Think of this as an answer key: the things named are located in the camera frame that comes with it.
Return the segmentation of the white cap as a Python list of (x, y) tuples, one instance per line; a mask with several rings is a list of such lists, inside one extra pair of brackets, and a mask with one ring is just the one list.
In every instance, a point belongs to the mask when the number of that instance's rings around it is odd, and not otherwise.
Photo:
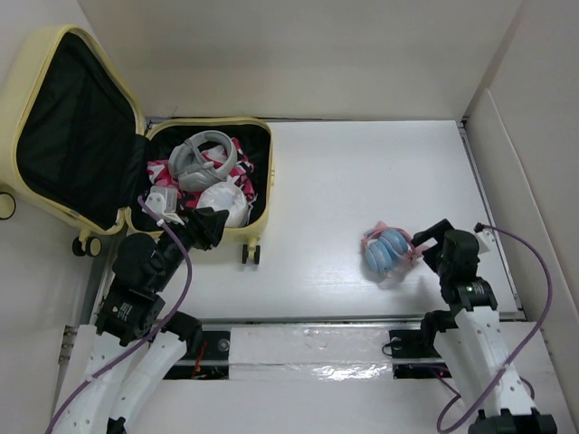
[(243, 191), (231, 182), (220, 182), (204, 190), (197, 207), (212, 208), (214, 211), (227, 211), (229, 216), (225, 226), (240, 228), (248, 220), (250, 206)]

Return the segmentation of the blue pink headphones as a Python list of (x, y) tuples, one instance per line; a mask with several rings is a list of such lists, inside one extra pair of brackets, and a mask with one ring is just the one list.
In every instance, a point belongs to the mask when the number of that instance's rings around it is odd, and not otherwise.
[(422, 249), (413, 246), (406, 230), (385, 222), (378, 222), (363, 234), (361, 253), (369, 270), (381, 278), (412, 267), (422, 257)]

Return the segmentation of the grey white headphones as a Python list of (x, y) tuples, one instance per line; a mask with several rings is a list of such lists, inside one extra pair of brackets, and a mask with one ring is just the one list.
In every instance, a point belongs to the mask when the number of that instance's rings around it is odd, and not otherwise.
[[(208, 142), (217, 143), (226, 151), (227, 159), (219, 167), (200, 151), (200, 146)], [(182, 191), (200, 192), (225, 181), (236, 164), (237, 151), (233, 140), (221, 131), (205, 130), (173, 149), (168, 170)]]

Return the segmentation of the pink camouflage shorts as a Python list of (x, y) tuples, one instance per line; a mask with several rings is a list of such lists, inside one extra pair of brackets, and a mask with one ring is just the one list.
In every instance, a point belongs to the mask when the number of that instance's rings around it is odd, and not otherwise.
[[(245, 194), (249, 206), (257, 200), (258, 194), (253, 186), (250, 176), (254, 172), (254, 164), (249, 157), (242, 151), (239, 140), (235, 137), (230, 137), (233, 140), (237, 151), (237, 164), (229, 173), (224, 182), (231, 182), (237, 185)], [(221, 145), (214, 142), (208, 142), (200, 146), (200, 151), (203, 155), (214, 161), (215, 166), (219, 167), (227, 159), (226, 151)], [(150, 183), (154, 186), (174, 187), (177, 190), (177, 208), (180, 210), (198, 208), (200, 192), (187, 192), (179, 188), (177, 180), (173, 179), (168, 170), (167, 159), (157, 159), (147, 162), (147, 177)]]

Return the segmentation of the yellow hard-shell suitcase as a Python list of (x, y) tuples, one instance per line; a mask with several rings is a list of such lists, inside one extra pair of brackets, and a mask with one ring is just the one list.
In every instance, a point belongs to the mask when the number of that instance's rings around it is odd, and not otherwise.
[(175, 118), (148, 127), (137, 100), (85, 30), (51, 26), (28, 35), (1, 89), (1, 182), (78, 231), (78, 257), (124, 227), (158, 236), (137, 198), (153, 186), (147, 162), (167, 159), (205, 130), (235, 137), (254, 164), (258, 194), (248, 220), (224, 238), (259, 261), (272, 183), (272, 136), (257, 118)]

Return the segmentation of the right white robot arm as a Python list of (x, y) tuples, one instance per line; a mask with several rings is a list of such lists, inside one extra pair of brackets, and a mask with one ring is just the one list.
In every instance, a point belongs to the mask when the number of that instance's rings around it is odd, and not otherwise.
[(422, 257), (438, 276), (447, 310), (427, 313), (421, 322), (418, 345), (428, 355), (439, 355), (467, 409), (450, 426), (438, 419), (440, 433), (463, 425), (471, 433), (555, 433), (550, 414), (543, 414), (526, 390), (514, 361), (539, 331), (535, 324), (509, 350), (501, 331), (498, 301), (487, 280), (478, 274), (479, 223), (472, 232), (458, 230), (448, 220), (413, 235), (412, 245), (434, 240)]

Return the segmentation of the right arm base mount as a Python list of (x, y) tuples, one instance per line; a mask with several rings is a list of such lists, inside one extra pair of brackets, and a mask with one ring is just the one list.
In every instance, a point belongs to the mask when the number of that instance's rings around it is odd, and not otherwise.
[(457, 374), (459, 379), (471, 381), (476, 377), (459, 328), (437, 333), (436, 340), (444, 355), (437, 352), (434, 343), (419, 329), (390, 330), (382, 353), (394, 363), (394, 378), (445, 379)]

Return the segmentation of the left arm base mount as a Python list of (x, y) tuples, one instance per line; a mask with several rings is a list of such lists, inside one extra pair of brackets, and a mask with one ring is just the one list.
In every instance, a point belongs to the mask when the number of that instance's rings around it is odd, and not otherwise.
[(203, 331), (201, 343), (177, 361), (164, 380), (227, 380), (229, 378), (229, 330)]

